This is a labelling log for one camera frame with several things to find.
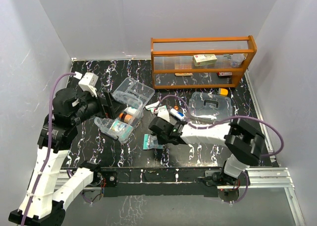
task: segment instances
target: clear box lid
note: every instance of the clear box lid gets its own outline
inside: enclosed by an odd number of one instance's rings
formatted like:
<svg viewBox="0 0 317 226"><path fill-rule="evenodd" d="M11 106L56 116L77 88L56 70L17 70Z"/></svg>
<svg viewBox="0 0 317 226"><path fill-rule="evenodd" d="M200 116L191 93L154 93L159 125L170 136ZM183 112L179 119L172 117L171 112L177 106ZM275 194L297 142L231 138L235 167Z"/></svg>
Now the clear box lid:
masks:
<svg viewBox="0 0 317 226"><path fill-rule="evenodd" d="M194 92L188 106L190 117L203 122L220 121L232 116L231 99L212 93Z"/></svg>
<svg viewBox="0 0 317 226"><path fill-rule="evenodd" d="M127 77L113 92L113 97L115 100L137 109L139 100L142 101L143 107L145 107L154 93L153 88Z"/></svg>

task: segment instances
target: wooden shelf frame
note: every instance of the wooden shelf frame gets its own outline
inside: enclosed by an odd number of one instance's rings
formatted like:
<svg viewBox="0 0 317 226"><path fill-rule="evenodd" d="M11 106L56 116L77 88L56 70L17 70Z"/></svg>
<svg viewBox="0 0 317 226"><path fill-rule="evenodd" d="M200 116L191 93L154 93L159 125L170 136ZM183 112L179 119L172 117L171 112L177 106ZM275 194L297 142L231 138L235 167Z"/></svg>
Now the wooden shelf frame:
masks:
<svg viewBox="0 0 317 226"><path fill-rule="evenodd" d="M247 41L248 49L226 49L226 50L166 50L155 51L154 43L190 43L190 42L226 42L226 41ZM217 88L217 87L237 87L248 69L254 55L257 52L257 45L252 35L246 37L207 37L207 38L177 38L177 39L154 39L151 38L151 64L152 64L152 79L154 89L185 89L185 88ZM246 54L246 59L242 62L239 68L182 68L182 69L155 69L154 57L168 56L193 56L197 54ZM155 84L155 74L167 73L209 73L209 72L232 72L232 84L212 84L212 85L174 85L163 86Z"/></svg>

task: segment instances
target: white bottle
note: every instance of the white bottle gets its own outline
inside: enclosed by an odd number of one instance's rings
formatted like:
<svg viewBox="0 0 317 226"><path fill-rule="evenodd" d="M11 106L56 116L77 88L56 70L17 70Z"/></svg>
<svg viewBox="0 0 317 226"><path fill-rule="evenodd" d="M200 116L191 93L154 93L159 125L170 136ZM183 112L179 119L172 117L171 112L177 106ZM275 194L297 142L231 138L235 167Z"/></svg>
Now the white bottle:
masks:
<svg viewBox="0 0 317 226"><path fill-rule="evenodd" d="M135 113L137 112L136 108L133 107L128 107L124 110L127 114L134 116Z"/></svg>
<svg viewBox="0 0 317 226"><path fill-rule="evenodd" d="M178 112L176 109L170 109L169 113L179 119L180 121L184 121L186 116L183 115L182 113Z"/></svg>

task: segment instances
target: clear plastic box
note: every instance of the clear plastic box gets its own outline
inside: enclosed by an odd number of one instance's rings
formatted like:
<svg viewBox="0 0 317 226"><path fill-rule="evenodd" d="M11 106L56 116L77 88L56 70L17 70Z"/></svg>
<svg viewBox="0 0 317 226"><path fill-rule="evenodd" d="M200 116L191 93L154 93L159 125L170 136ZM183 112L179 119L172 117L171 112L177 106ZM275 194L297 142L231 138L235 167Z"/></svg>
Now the clear plastic box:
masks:
<svg viewBox="0 0 317 226"><path fill-rule="evenodd" d="M102 133L119 140L121 143L126 143L129 135L141 120L145 105L150 101L154 93L155 90L153 88L132 78L126 78L113 92L112 96L116 101L137 109L135 115L128 123L121 122L118 118L102 119L96 117L94 120L95 124Z"/></svg>
<svg viewBox="0 0 317 226"><path fill-rule="evenodd" d="M220 121L232 116L231 99L212 93L194 92L188 106L190 118L203 122Z"/></svg>

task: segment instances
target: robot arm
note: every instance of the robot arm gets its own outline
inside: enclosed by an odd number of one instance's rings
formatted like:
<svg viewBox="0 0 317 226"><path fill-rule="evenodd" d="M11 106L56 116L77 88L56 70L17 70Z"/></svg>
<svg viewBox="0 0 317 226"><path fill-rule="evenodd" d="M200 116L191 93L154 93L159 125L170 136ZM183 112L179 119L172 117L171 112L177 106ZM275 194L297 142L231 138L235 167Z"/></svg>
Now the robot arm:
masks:
<svg viewBox="0 0 317 226"><path fill-rule="evenodd" d="M25 225L61 225L65 210L74 198L88 184L99 182L97 174L100 166L84 162L75 175L54 192L60 168L78 133L77 125L95 116L115 119L126 108L126 105L114 100L109 92L104 92L104 97L98 96L95 89L97 79L97 75L86 73L79 81L83 92L64 88L56 93L53 99L52 148L48 163L42 169L48 153L47 116L38 140L38 157L26 196L20 207L10 213L9 221L21 224L28 209Z"/></svg>
<svg viewBox="0 0 317 226"><path fill-rule="evenodd" d="M220 174L212 180L215 185L233 184L240 173L250 166L258 166L265 147L264 135L242 119L206 128L207 125L179 121L175 125L156 117L149 129L157 135L158 144L213 143L227 146L232 155Z"/></svg>

